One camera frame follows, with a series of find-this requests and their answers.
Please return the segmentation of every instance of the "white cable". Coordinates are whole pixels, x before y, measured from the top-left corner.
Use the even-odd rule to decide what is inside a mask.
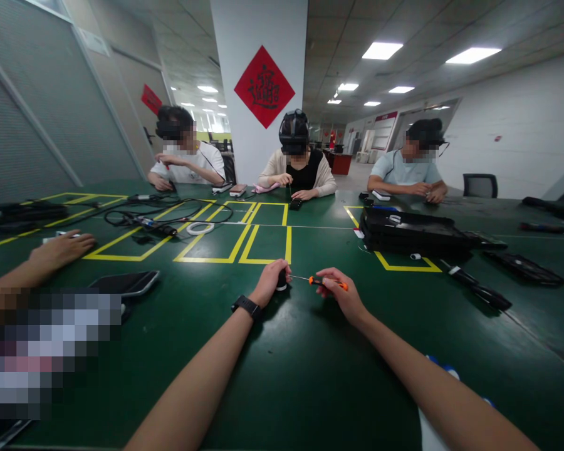
[[[204,225],[207,227],[205,227],[203,230],[200,231],[193,230],[195,227],[204,226]],[[210,231],[212,231],[213,228],[215,228],[215,224],[213,224],[212,222],[193,222],[188,227],[186,227],[186,232],[188,232],[188,235],[193,235],[193,236],[203,235],[205,233],[209,233]]]

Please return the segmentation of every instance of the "person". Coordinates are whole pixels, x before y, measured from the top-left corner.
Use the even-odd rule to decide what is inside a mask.
[[[172,190],[172,182],[221,186],[226,181],[221,153],[212,145],[196,139],[191,114],[179,106],[159,108],[157,135],[163,138],[163,152],[148,174],[159,191]]]
[[[309,147],[309,121],[301,110],[284,115],[279,131],[279,148],[270,157],[257,184],[270,188],[273,184],[290,185],[292,198],[310,200],[334,194],[337,183],[321,150]]]
[[[291,270],[285,260],[263,269],[248,296],[259,309],[268,306],[281,271],[289,283]],[[324,277],[324,286],[317,292],[323,298],[334,296],[348,322],[382,355],[450,449],[537,450],[491,405],[374,318],[349,277],[335,268],[322,269],[317,275]],[[346,283],[348,291],[331,279]],[[132,436],[126,451],[199,448],[253,325],[249,312],[253,308],[250,303],[247,309],[237,308],[188,362]]]
[[[42,244],[31,251],[29,259],[0,277],[0,317],[5,310],[16,308],[16,296],[21,294],[21,289],[39,287],[96,244],[90,234],[74,237],[79,233],[79,230],[72,230]]]
[[[431,151],[444,143],[440,119],[420,119],[412,124],[405,145],[381,156],[372,168],[368,191],[390,194],[414,194],[432,204],[440,204],[447,194]]]

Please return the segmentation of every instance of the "black wristwatch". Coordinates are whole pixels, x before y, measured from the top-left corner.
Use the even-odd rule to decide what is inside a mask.
[[[246,296],[240,296],[236,300],[236,302],[232,305],[232,312],[235,312],[238,307],[245,309],[255,321],[261,319],[261,315],[263,314],[261,307],[259,307]]]

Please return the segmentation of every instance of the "orange screwdriver handle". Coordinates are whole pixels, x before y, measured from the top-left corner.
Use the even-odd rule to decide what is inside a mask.
[[[338,284],[338,286],[340,286],[343,290],[349,291],[349,286],[346,283],[341,282],[341,281],[337,281],[337,280],[334,280],[334,279],[329,279],[329,280],[336,282]],[[322,285],[322,286],[324,286],[324,284],[322,283],[322,279],[315,278],[313,276],[311,276],[309,278],[309,285]]]

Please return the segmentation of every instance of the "beige cardigan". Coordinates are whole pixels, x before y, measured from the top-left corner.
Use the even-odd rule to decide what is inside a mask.
[[[268,165],[259,175],[257,184],[264,188],[269,188],[268,178],[272,175],[283,174],[286,172],[286,155],[282,153],[282,149],[275,151],[268,161]],[[318,166],[318,173],[315,177],[315,185],[313,186],[318,191],[318,197],[323,197],[328,194],[334,194],[337,190],[337,183],[334,181],[334,176],[330,170],[330,165],[326,159],[326,155],[322,156],[320,165]]]

